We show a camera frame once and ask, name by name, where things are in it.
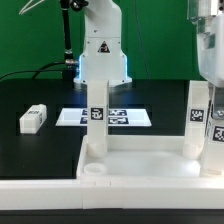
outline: black cable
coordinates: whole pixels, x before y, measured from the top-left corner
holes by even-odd
[[[4,79],[5,77],[7,76],[11,76],[11,75],[15,75],[15,74],[22,74],[22,73],[30,73],[30,72],[62,72],[62,71],[65,71],[67,69],[55,69],[55,70],[25,70],[25,71],[18,71],[18,72],[10,72],[10,73],[7,73],[5,75],[2,75],[0,76],[0,81],[2,79]]]
[[[70,22],[69,22],[69,12],[70,1],[60,0],[63,18],[63,28],[64,28],[64,42],[65,42],[65,54],[64,58],[73,59],[72,44],[71,44],[71,34],[70,34]]]
[[[43,67],[39,68],[35,73],[34,75],[32,76],[32,79],[35,79],[39,74],[40,74],[40,71],[43,71],[45,70],[46,68],[49,68],[49,67],[52,67],[52,66],[56,66],[56,65],[64,65],[65,62],[51,62],[49,64],[46,64],[44,65]]]
[[[137,24],[137,28],[138,28],[138,39],[139,39],[139,44],[140,44],[140,48],[142,51],[143,60],[144,60],[145,72],[146,72],[147,78],[150,79],[149,69],[148,69],[146,54],[145,54],[145,48],[143,46],[142,32],[141,32],[139,17],[138,17],[137,0],[134,0],[134,7],[135,7],[135,19],[136,19],[136,24]]]

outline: white pillar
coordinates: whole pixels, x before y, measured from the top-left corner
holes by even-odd
[[[204,146],[204,136],[209,104],[209,89],[206,81],[191,81],[188,94],[183,155],[199,159]]]
[[[91,157],[102,158],[107,154],[109,82],[89,81],[87,87],[87,150]]]

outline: green wall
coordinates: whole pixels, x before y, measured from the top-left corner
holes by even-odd
[[[31,12],[19,16],[18,12],[27,1],[1,1],[0,75],[38,69],[49,62],[63,60],[59,1],[46,0]],[[120,5],[123,12],[122,48],[129,58],[129,75],[147,78],[134,0],[114,2]],[[137,6],[150,78],[199,79],[195,27],[187,21],[187,0],[137,0]],[[78,57],[83,46],[83,13],[70,11],[70,15],[73,51]]]

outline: white post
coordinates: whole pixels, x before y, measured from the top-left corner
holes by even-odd
[[[208,82],[191,81],[185,127],[183,155],[199,159],[204,146],[204,136],[209,104]]]
[[[215,104],[216,107],[222,106],[223,96],[219,96],[219,98],[221,97],[221,100],[219,99],[221,105],[215,102],[216,97],[216,87],[213,86],[212,109],[209,113],[201,160],[200,175],[205,177],[224,176],[224,120],[217,119],[216,116],[218,114],[216,115],[217,111],[215,108]]]
[[[91,157],[102,158],[107,154],[109,82],[89,81],[87,87],[88,125],[87,150]]]

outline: blue light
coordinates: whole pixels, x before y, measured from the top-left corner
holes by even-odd
[[[81,80],[82,78],[82,55],[79,56],[79,76],[78,80]]]
[[[125,56],[125,75],[126,75],[126,80],[130,79],[128,77],[128,58]]]

